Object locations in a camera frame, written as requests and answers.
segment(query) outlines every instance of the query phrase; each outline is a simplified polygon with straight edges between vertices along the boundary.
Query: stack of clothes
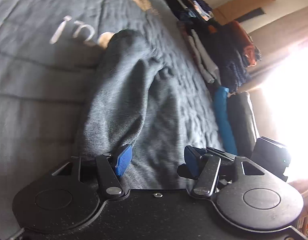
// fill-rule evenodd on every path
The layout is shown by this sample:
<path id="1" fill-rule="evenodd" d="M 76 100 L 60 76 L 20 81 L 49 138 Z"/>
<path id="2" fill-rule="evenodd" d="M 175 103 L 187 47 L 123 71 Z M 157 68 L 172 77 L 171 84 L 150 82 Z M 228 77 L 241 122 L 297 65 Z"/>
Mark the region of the stack of clothes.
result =
<path id="1" fill-rule="evenodd" d="M 230 93 L 249 80 L 246 68 L 261 53 L 237 21 L 220 25 L 203 0 L 166 0 L 180 20 L 179 28 L 204 80 L 227 87 Z"/>

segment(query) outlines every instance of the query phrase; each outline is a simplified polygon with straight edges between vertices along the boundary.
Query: wrinkled blanket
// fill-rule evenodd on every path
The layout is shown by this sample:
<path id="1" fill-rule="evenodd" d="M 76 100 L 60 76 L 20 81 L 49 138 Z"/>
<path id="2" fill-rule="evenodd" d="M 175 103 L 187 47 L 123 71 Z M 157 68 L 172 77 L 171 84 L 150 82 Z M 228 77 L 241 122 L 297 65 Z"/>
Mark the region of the wrinkled blanket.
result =
<path id="1" fill-rule="evenodd" d="M 14 195 L 73 154 L 132 142 L 126 184 L 174 188 L 185 145 L 221 148 L 177 19 L 139 2 L 0 0 L 0 238 L 18 230 Z M 118 33 L 106 52 L 91 46 L 103 32 Z"/>

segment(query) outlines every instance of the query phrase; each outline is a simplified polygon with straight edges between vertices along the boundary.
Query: screw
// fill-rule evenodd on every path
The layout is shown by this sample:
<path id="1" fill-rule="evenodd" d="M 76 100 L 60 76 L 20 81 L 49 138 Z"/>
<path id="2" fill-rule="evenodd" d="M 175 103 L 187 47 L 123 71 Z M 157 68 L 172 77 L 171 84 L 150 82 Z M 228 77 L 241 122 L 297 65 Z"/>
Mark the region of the screw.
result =
<path id="1" fill-rule="evenodd" d="M 122 193 L 122 190 L 119 187 L 109 187 L 106 189 L 106 193 L 110 195 L 119 195 Z"/>
<path id="2" fill-rule="evenodd" d="M 196 195 L 200 195 L 200 196 L 206 195 L 210 192 L 209 190 L 206 190 L 206 188 L 204 187 L 197 187 L 193 189 L 193 191 Z"/>
<path id="3" fill-rule="evenodd" d="M 154 197 L 163 197 L 163 194 L 162 193 L 154 193 L 153 196 Z"/>

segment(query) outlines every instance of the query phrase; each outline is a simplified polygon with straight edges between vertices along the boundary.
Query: beige curtain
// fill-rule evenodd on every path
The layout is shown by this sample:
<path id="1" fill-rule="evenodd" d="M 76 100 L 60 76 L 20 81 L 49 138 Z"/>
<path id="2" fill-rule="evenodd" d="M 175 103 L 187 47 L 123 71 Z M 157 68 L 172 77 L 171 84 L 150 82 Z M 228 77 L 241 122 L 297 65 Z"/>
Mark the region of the beige curtain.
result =
<path id="1" fill-rule="evenodd" d="M 296 47 L 308 46 L 308 7 L 253 31 L 250 36 L 263 57 L 256 66 L 248 68 L 252 80 L 240 87 L 240 92 L 258 88 Z"/>

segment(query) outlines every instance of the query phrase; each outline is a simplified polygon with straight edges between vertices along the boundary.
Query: blue cloth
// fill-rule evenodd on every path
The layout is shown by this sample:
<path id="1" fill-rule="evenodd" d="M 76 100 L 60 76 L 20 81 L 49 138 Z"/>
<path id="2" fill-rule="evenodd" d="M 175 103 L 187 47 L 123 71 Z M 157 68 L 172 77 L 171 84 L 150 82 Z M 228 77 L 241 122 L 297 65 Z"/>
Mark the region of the blue cloth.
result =
<path id="1" fill-rule="evenodd" d="M 219 87 L 214 95 L 214 110 L 216 122 L 223 140 L 226 152 L 238 155 L 234 135 L 227 116 L 227 94 L 229 89 Z"/>

